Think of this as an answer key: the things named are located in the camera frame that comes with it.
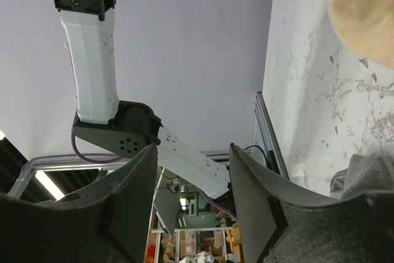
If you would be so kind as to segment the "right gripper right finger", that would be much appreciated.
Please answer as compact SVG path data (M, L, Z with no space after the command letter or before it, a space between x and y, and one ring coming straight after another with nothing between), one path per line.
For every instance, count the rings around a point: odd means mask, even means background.
M230 146L246 262L392 262L393 193L338 200L303 188Z

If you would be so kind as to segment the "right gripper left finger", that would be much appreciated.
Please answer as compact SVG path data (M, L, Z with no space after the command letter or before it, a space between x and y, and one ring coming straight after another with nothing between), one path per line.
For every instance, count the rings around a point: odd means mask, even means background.
M58 201L1 195L2 262L142 262L158 166L149 145Z

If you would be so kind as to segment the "grey t shirt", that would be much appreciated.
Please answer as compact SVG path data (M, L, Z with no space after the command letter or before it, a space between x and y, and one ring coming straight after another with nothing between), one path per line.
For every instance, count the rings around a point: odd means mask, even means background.
M338 200L346 200L373 190L393 190L392 153L352 155L348 168L333 175L329 196Z

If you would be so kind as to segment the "yellow t shirt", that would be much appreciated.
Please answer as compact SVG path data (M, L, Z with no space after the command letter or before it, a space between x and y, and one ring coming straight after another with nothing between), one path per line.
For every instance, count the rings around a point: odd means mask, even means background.
M393 0L328 0L328 12L348 50L393 67Z

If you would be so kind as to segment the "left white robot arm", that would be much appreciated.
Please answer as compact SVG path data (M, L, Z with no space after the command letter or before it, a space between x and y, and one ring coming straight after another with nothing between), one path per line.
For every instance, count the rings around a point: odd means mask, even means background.
M120 100L115 73L116 0L54 0L65 30L78 106L72 137L131 159L146 146L160 166L212 199L231 190L230 172L165 128L147 105Z

